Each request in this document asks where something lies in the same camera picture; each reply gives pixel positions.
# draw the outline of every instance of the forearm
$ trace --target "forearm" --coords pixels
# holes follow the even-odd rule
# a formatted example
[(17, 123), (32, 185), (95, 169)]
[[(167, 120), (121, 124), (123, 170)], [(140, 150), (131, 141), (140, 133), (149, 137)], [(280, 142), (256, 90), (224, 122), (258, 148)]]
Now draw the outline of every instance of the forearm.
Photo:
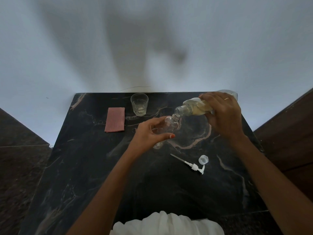
[(127, 175), (137, 157), (135, 152), (125, 151), (67, 235), (106, 235), (110, 233), (127, 182)]
[(249, 141), (231, 142), (285, 235), (313, 234), (313, 203)]

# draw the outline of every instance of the bottle neck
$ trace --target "bottle neck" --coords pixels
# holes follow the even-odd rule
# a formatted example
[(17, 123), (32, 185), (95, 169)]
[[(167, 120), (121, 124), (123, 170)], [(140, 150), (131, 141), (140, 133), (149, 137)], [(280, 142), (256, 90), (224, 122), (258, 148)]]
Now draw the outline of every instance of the bottle neck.
[(192, 108), (188, 105), (178, 106), (175, 109), (175, 115), (180, 118), (182, 116), (189, 116), (192, 115), (193, 111)]

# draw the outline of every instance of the hand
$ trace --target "hand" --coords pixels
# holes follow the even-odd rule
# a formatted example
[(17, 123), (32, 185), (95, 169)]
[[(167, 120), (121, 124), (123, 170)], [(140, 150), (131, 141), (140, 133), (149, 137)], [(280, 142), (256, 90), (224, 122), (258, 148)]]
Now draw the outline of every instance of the hand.
[(241, 109), (236, 99), (223, 92), (207, 92), (199, 96), (213, 108), (214, 114), (205, 116), (209, 124), (221, 136), (229, 141), (236, 141), (245, 136), (241, 125)]
[(137, 156), (151, 149), (156, 143), (174, 138), (173, 133), (154, 134), (152, 129), (164, 126), (164, 120), (167, 116), (152, 118), (138, 125), (136, 133), (128, 146)]

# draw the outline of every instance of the white wall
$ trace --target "white wall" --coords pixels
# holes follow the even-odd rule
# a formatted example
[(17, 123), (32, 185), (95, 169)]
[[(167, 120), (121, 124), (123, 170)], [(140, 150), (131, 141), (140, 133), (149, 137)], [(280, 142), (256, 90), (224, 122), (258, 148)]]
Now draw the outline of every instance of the white wall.
[(0, 0), (0, 107), (54, 144), (76, 92), (231, 89), (252, 130), (313, 87), (313, 0)]

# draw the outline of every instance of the right hand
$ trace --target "right hand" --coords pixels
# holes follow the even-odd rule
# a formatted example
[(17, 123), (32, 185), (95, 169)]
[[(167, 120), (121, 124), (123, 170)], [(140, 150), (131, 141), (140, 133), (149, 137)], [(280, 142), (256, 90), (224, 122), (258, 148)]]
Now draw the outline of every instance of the right hand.
[(214, 114), (205, 116), (209, 124), (221, 136), (236, 141), (245, 136), (241, 124), (241, 109), (236, 99), (224, 92), (207, 92), (199, 96), (213, 108)]

